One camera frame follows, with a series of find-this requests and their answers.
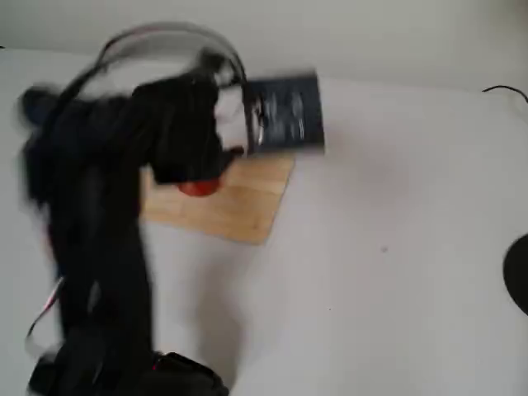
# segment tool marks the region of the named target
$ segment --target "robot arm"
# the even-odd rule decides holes
[[[65,344],[57,356],[64,372],[54,394],[70,394],[95,362],[105,362],[103,375],[119,373],[117,391],[134,388],[152,367],[139,172],[150,165],[158,183],[218,177],[243,150],[223,150],[217,98],[210,80],[188,74],[140,86],[131,97],[76,99],[26,144],[29,195],[47,209],[56,271],[66,280],[59,295]],[[58,100],[32,88],[22,113],[40,127]],[[91,343],[88,350],[99,353],[88,359],[78,348]]]

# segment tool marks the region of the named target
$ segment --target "red object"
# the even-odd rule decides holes
[[[178,184],[178,189],[188,196],[210,196],[220,188],[220,179],[188,181]]]

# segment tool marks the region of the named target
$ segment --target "white wall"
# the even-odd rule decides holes
[[[528,87],[526,0],[2,0],[0,45],[93,52],[160,19],[224,33],[250,73],[314,64],[354,79]]]

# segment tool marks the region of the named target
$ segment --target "wooden cutting board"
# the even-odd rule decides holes
[[[223,187],[207,197],[157,186],[145,171],[144,218],[234,241],[263,243],[293,166],[291,156],[239,159],[224,175]]]

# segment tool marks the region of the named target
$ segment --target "black cable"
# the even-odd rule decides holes
[[[36,324],[50,311],[50,309],[54,306],[54,304],[59,299],[60,292],[63,289],[65,282],[66,282],[66,278],[61,276],[59,278],[59,280],[57,281],[57,284],[55,285],[53,291],[51,292],[51,295],[49,295],[48,299],[46,300],[46,303],[44,304],[44,307],[42,307],[42,310],[39,312],[39,314],[37,315],[36,319],[33,321],[33,323],[30,325],[29,330],[27,331],[27,334],[26,334],[26,347],[28,348],[28,350],[36,349],[37,347],[39,349],[39,353],[38,354],[31,353],[32,355],[35,355],[35,356],[42,355],[42,353],[44,353],[44,351],[45,351],[44,348],[42,348],[40,346],[37,346],[31,340],[31,335],[33,334],[33,330],[35,329]]]
[[[483,92],[490,92],[490,91],[493,91],[494,89],[507,89],[510,91],[517,92],[519,95],[524,97],[526,103],[528,103],[528,96],[523,91],[515,87],[509,87],[508,85],[496,85],[494,87],[484,89]]]

